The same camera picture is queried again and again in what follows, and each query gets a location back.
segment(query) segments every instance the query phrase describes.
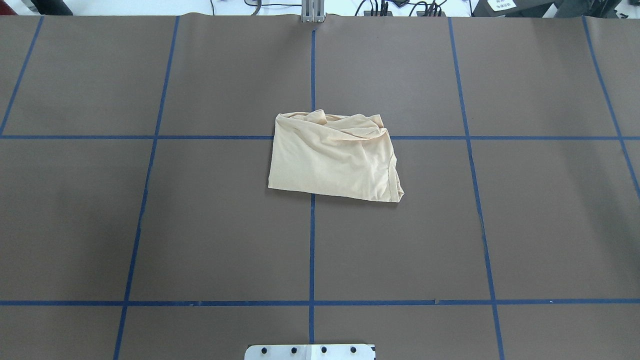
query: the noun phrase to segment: white metal plate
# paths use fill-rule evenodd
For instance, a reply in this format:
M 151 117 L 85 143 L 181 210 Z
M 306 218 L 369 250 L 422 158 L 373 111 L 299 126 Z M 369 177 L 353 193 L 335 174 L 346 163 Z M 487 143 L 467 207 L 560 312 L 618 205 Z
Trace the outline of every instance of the white metal plate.
M 252 345 L 244 360 L 375 360 L 375 349 L 367 344 Z

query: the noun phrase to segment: horizontal blue line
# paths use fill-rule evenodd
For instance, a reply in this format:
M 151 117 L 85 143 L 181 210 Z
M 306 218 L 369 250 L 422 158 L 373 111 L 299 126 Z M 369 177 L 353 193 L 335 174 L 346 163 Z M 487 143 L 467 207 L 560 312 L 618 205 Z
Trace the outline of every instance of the horizontal blue line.
M 308 306 L 308 300 L 255 301 L 96 301 L 0 300 L 0 306 Z M 497 305 L 640 304 L 640 299 L 498 299 Z M 315 300 L 315 306 L 464 306 L 492 305 L 491 300 Z
M 498 305 L 543 304 L 640 304 L 640 299 L 508 299 L 496 300 Z
M 158 135 L 158 140 L 273 140 L 273 135 Z M 399 135 L 392 140 L 465 140 L 457 135 Z M 617 136 L 484 136 L 471 140 L 619 140 Z M 7 140 L 153 140 L 154 135 L 1 135 Z M 640 140 L 640 136 L 622 136 L 623 140 Z
M 0 300 L 0 306 L 122 306 L 122 301 L 92 300 Z

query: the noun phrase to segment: folded cloth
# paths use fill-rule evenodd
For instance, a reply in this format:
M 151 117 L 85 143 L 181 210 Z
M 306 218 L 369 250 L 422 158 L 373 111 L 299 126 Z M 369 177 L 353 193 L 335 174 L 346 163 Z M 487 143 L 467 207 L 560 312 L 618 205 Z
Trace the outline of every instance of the folded cloth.
M 404 195 L 380 115 L 323 110 L 276 117 L 269 187 L 385 202 Z

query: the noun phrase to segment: white label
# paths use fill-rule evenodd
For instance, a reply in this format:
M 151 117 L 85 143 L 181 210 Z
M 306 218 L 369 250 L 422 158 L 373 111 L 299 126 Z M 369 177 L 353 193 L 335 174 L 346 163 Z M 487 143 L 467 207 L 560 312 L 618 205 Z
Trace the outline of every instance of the white label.
M 375 345 L 253 345 L 244 360 L 375 360 Z
M 516 7 L 516 3 L 513 0 L 487 0 L 489 2 L 489 6 L 495 12 L 501 12 L 503 10 L 511 9 Z

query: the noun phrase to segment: crumpled cloth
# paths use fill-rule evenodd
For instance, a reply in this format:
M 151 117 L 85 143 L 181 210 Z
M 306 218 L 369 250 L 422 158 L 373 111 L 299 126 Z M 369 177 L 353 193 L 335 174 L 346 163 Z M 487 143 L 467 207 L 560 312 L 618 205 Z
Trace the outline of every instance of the crumpled cloth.
M 272 189 L 399 202 L 404 191 L 380 115 L 286 113 L 276 117 Z

